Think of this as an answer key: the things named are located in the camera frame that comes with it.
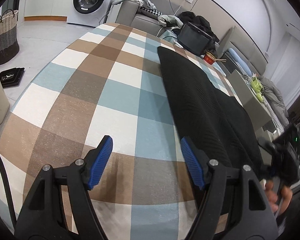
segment blue pillow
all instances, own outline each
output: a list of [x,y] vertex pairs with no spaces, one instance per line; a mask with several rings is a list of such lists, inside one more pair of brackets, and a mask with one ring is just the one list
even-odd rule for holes
[[252,72],[248,65],[239,57],[239,55],[234,51],[234,49],[229,48],[228,49],[231,56],[240,64],[240,66],[243,68],[243,70],[247,73],[248,76],[252,76]]
[[243,67],[240,65],[240,63],[239,63],[238,61],[235,61],[235,63],[236,63],[237,66],[240,68],[241,72],[242,72],[243,74],[246,74],[246,75],[247,75],[247,73],[245,72],[245,70],[243,69]]

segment gray floor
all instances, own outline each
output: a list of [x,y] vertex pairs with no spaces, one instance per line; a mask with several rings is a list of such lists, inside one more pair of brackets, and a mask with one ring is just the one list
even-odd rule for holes
[[19,53],[9,62],[0,65],[0,72],[14,67],[24,67],[25,72],[17,87],[4,91],[13,106],[31,80],[69,44],[93,27],[71,25],[57,21],[26,21],[18,23]]

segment washing machine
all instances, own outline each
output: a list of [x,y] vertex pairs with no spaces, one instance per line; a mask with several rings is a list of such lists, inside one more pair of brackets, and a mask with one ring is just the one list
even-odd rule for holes
[[97,27],[104,23],[111,0],[73,0],[67,23]]

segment sofa armrest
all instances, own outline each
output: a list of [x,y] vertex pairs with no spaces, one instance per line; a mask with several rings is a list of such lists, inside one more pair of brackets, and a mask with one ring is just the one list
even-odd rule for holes
[[231,36],[234,32],[234,27],[230,28],[228,30],[228,32],[226,33],[226,35],[222,38],[222,40],[219,42],[219,47],[216,48],[217,51],[217,58],[220,58],[223,54],[223,52],[228,49],[226,48],[226,45],[228,43],[228,41],[231,39]]
[[126,26],[131,26],[139,6],[140,5],[138,2],[130,0],[123,1],[115,22]]

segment metal screw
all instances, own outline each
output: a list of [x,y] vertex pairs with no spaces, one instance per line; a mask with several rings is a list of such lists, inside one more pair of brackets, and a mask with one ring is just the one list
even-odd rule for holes
[[82,165],[83,163],[84,163],[84,160],[83,160],[83,159],[77,159],[77,160],[75,161],[75,165],[78,165],[78,166]]
[[249,165],[243,165],[243,169],[245,170],[245,171],[251,171],[251,167],[249,166]]
[[218,161],[215,160],[215,159],[211,159],[211,160],[209,161],[209,163],[210,163],[210,165],[212,165],[212,166],[217,166],[217,165],[218,165]]
[[46,164],[46,165],[44,165],[44,166],[42,167],[42,169],[43,169],[44,171],[48,171],[48,170],[50,170],[50,165],[49,165],[49,164]]

